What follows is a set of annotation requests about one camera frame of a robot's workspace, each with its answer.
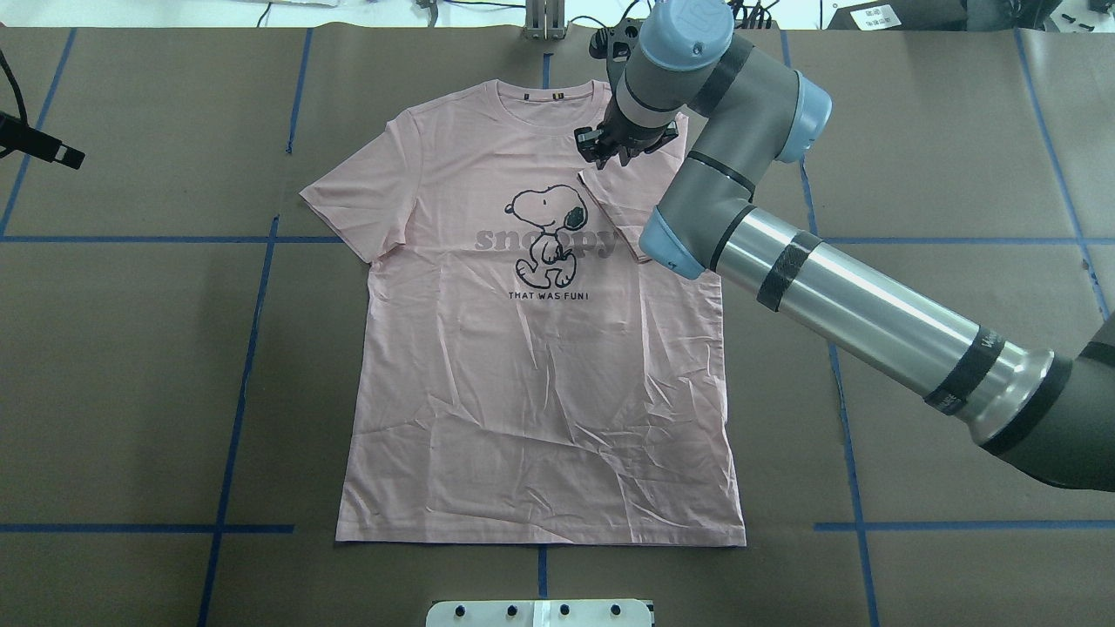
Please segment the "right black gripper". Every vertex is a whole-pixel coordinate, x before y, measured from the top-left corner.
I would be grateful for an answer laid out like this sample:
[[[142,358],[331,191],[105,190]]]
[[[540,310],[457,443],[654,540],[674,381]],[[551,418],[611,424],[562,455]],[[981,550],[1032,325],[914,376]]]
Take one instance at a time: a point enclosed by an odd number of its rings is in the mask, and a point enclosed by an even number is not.
[[[573,136],[581,158],[602,168],[603,162],[611,158],[630,162],[656,153],[679,138],[679,127],[676,120],[659,128],[644,128],[615,118],[598,124],[597,128],[578,127]]]

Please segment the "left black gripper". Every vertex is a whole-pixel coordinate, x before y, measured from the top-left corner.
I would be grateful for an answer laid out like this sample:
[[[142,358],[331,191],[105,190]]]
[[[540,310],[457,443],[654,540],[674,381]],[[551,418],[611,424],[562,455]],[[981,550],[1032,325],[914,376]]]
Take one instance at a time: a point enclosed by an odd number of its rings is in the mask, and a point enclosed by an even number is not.
[[[64,144],[58,145],[58,139],[47,132],[36,131],[25,120],[1,110],[1,158],[7,158],[12,153],[25,153],[33,158],[54,162],[72,170],[79,170],[86,158],[83,151]]]

